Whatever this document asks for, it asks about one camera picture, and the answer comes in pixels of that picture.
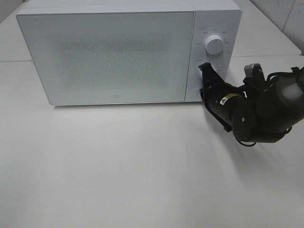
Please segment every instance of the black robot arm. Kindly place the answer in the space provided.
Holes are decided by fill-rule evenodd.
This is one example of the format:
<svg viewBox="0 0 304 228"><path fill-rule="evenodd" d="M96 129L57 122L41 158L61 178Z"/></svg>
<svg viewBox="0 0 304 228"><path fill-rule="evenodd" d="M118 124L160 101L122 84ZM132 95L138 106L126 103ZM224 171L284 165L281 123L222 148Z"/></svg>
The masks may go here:
<svg viewBox="0 0 304 228"><path fill-rule="evenodd" d="M210 63L199 68L206 109L238 142L275 143L304 118L304 68L265 80L259 64L248 65L240 87L225 83Z"/></svg>

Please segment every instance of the white table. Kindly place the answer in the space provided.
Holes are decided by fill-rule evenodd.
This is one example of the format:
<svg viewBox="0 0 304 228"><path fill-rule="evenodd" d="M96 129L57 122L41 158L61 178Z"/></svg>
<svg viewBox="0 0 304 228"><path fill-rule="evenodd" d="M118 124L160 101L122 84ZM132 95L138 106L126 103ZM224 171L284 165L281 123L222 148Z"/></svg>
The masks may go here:
<svg viewBox="0 0 304 228"><path fill-rule="evenodd" d="M265 73L304 57L232 58ZM32 62L0 63L5 228L302 228L304 122L239 145L202 104L52 107Z"/></svg>
<svg viewBox="0 0 304 228"><path fill-rule="evenodd" d="M237 0L243 10L232 56L300 55L301 51L252 3ZM0 24L0 62L29 61L31 56L15 15L23 3Z"/></svg>

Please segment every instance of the white microwave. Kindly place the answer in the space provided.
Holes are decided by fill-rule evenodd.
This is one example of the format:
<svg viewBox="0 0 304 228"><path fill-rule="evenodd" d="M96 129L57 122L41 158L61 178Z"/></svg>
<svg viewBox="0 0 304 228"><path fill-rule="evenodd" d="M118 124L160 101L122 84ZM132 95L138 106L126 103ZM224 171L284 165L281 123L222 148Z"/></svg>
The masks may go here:
<svg viewBox="0 0 304 228"><path fill-rule="evenodd" d="M233 0L31 0L17 14L51 105L201 101L198 66L225 77Z"/></svg>

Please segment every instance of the wall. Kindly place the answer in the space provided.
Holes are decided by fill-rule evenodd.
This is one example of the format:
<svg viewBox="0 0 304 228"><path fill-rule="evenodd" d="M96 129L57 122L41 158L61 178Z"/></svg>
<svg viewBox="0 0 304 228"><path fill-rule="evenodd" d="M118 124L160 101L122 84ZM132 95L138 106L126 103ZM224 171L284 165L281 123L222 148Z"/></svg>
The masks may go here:
<svg viewBox="0 0 304 228"><path fill-rule="evenodd" d="M0 0L0 23L22 2L23 0Z"/></svg>
<svg viewBox="0 0 304 228"><path fill-rule="evenodd" d="M304 0L251 0L304 53Z"/></svg>

